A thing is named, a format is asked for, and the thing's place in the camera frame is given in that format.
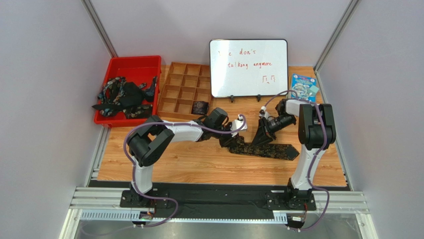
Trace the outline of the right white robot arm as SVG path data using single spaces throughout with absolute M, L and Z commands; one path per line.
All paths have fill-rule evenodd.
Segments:
M 283 201 L 289 207 L 312 200 L 313 178 L 318 163 L 336 140 L 336 129 L 331 104 L 316 104 L 307 100 L 283 99 L 276 105 L 278 117 L 268 119 L 262 107 L 258 130 L 252 144 L 271 143 L 275 133 L 289 125 L 298 125 L 298 138 L 302 145 L 297 168 L 289 179 Z

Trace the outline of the black gold key pattern tie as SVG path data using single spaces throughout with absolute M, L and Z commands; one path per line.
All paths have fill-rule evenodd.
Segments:
M 273 158 L 293 161 L 300 153 L 291 144 L 264 144 L 255 146 L 244 141 L 244 137 L 239 137 L 234 143 L 227 147 L 233 154 Z

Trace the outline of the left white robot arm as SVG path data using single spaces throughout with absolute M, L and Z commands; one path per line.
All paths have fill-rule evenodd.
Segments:
M 172 122 L 151 116 L 133 128 L 125 137 L 123 151 L 132 163 L 131 188 L 136 194 L 146 196 L 153 187 L 153 165 L 167 147 L 175 142 L 201 142 L 216 138 L 222 147 L 229 147 L 239 132 L 247 130 L 244 115 L 229 121 L 228 114 L 215 108 L 208 115 L 187 122 Z

